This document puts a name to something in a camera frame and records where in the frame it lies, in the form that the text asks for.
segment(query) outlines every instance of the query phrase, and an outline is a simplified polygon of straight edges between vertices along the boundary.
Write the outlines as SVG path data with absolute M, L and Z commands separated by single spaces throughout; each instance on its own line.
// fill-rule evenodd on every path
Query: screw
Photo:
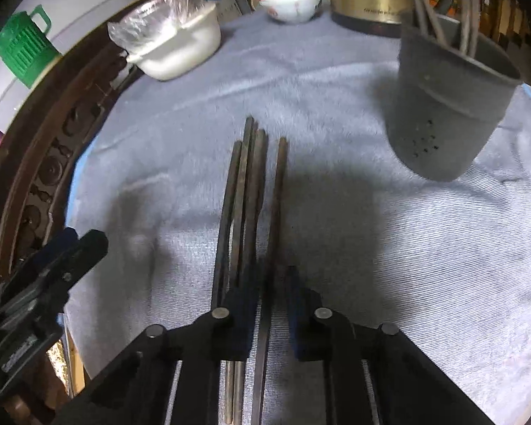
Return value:
M 332 310 L 321 306 L 315 310 L 315 316 L 318 319 L 329 319 L 332 316 Z
M 228 308 L 224 308 L 223 306 L 218 306 L 212 311 L 212 317 L 215 319 L 224 319 L 228 315 L 230 315 L 230 311 Z
M 393 323 L 383 323 L 380 329 L 387 335 L 395 335 L 399 332 L 399 328 Z
M 160 324 L 152 324 L 151 326 L 148 326 L 145 330 L 145 334 L 150 338 L 153 339 L 154 337 L 158 337 L 165 331 L 165 328 Z

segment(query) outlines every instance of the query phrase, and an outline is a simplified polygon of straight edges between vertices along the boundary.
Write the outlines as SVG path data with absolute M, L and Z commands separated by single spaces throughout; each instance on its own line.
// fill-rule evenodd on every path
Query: gray tablecloth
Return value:
M 494 422 L 513 424 L 531 398 L 531 99 L 518 88 L 466 174 L 435 183 L 387 143 L 398 40 L 326 13 L 297 26 L 255 13 L 223 38 L 187 75 L 133 84 L 81 159 L 67 224 L 110 240 L 67 305 L 88 372 L 147 325 L 208 311 L 230 152 L 252 114 L 270 135 L 261 250 L 286 135 L 285 260 L 352 321 L 395 321 Z M 245 423 L 252 379 L 253 353 Z M 281 302 L 266 390 L 264 424 L 324 423 L 320 365 L 294 361 Z

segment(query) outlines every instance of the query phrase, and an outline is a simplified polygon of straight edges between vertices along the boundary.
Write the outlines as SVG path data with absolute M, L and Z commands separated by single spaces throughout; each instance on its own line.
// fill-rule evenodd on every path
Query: green handle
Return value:
M 38 4 L 35 8 L 33 8 L 32 13 L 29 15 L 30 18 L 33 18 L 36 14 L 39 14 L 41 16 L 41 19 L 44 20 L 46 28 L 44 35 L 47 35 L 49 31 L 51 30 L 51 19 L 49 19 L 49 16 L 45 13 L 45 10 L 42 5 Z

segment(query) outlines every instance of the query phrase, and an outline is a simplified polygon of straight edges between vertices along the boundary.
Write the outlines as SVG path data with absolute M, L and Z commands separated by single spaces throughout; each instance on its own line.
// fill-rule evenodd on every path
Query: gray cup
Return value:
M 460 22 L 438 17 L 448 43 L 458 47 Z M 405 14 L 395 109 L 386 116 L 389 143 L 420 176 L 454 180 L 480 153 L 521 83 L 507 54 L 482 34 L 472 59 L 423 36 Z

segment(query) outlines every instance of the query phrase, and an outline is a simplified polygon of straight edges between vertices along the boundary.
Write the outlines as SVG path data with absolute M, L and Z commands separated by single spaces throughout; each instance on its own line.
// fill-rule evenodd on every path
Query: kettle base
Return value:
M 401 24 L 387 24 L 386 22 L 369 21 L 357 17 L 344 16 L 332 12 L 332 20 L 336 24 L 356 32 L 364 32 L 370 35 L 388 36 L 399 38 L 401 36 Z

